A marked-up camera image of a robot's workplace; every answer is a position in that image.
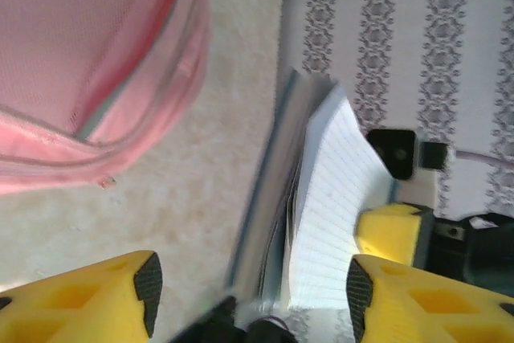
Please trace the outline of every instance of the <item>black object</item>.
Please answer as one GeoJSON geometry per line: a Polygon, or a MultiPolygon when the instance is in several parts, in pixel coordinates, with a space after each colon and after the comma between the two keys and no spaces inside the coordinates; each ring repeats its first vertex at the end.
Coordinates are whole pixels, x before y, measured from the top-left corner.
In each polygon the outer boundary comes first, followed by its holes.
{"type": "Polygon", "coordinates": [[[355,342],[361,343],[365,332],[364,314],[373,299],[373,281],[355,259],[350,262],[346,293],[355,342]]]}
{"type": "Polygon", "coordinates": [[[514,304],[502,303],[500,307],[512,317],[514,317],[514,304]]]}
{"type": "Polygon", "coordinates": [[[134,275],[134,288],[137,299],[143,300],[145,305],[146,333],[152,337],[162,292],[161,261],[157,253],[153,253],[134,275]]]}
{"type": "Polygon", "coordinates": [[[0,297],[0,309],[7,307],[13,300],[10,297],[0,297]]]}
{"type": "Polygon", "coordinates": [[[414,251],[414,256],[412,259],[412,266],[414,268],[425,269],[426,260],[428,258],[428,250],[430,247],[430,240],[432,238],[432,232],[434,231],[434,210],[424,205],[410,204],[408,202],[404,203],[408,206],[413,206],[419,209],[419,211],[412,214],[413,216],[421,217],[418,241],[416,242],[416,250],[414,251]]]}
{"type": "Polygon", "coordinates": [[[411,179],[418,167],[441,170],[447,159],[447,144],[420,141],[414,130],[373,129],[366,139],[397,180],[411,179]]]}
{"type": "Polygon", "coordinates": [[[169,343],[298,343],[278,325],[258,320],[244,331],[234,326],[236,299],[227,297],[169,343]]]}
{"type": "Polygon", "coordinates": [[[514,296],[514,218],[497,213],[471,216],[458,222],[437,218],[426,270],[514,296]],[[497,227],[475,229],[470,219],[497,227]]]}
{"type": "Polygon", "coordinates": [[[418,164],[417,137],[413,130],[373,129],[366,139],[393,178],[408,180],[412,178],[418,164]]]}

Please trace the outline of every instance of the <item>lined paper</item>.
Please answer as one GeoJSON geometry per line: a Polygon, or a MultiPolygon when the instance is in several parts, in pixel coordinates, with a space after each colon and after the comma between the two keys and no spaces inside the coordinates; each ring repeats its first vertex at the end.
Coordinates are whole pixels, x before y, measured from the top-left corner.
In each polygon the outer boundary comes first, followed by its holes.
{"type": "Polygon", "coordinates": [[[358,215],[387,204],[393,184],[361,134],[345,90],[335,87],[307,128],[289,262],[290,306],[348,307],[346,276],[358,253],[358,215]]]}

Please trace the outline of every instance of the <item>white cable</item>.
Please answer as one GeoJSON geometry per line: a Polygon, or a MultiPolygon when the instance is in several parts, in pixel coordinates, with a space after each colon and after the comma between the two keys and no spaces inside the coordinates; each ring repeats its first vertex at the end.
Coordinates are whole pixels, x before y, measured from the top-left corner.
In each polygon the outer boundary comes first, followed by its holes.
{"type": "Polygon", "coordinates": [[[514,162],[502,160],[501,158],[489,156],[487,154],[481,154],[461,149],[453,150],[451,147],[448,147],[448,161],[453,161],[456,158],[461,160],[483,162],[489,165],[503,166],[507,169],[514,169],[514,162]]]}

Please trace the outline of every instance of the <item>notebook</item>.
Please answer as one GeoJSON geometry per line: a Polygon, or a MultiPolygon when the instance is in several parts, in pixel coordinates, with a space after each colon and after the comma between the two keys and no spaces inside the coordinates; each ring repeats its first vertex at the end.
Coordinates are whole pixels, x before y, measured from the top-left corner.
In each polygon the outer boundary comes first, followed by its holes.
{"type": "Polygon", "coordinates": [[[291,255],[284,258],[289,301],[282,299],[282,306],[347,307],[349,262],[359,253],[353,236],[359,214],[394,200],[394,187],[361,133],[345,89],[337,85],[307,127],[292,224],[296,232],[291,255]]]}
{"type": "Polygon", "coordinates": [[[264,307],[347,308],[362,210],[394,180],[361,134],[342,86],[293,71],[255,180],[226,285],[264,307]]]}

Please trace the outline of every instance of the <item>cable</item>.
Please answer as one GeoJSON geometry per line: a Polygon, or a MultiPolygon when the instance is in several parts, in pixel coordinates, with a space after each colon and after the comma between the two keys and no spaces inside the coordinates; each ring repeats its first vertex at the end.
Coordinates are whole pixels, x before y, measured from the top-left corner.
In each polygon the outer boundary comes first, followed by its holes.
{"type": "Polygon", "coordinates": [[[502,160],[498,157],[489,156],[487,154],[481,154],[481,153],[475,153],[468,150],[461,150],[456,149],[455,150],[455,158],[461,159],[461,160],[470,160],[470,161],[477,161],[477,162],[483,162],[489,165],[497,165],[497,166],[503,166],[507,169],[514,169],[514,162],[502,160]]]}

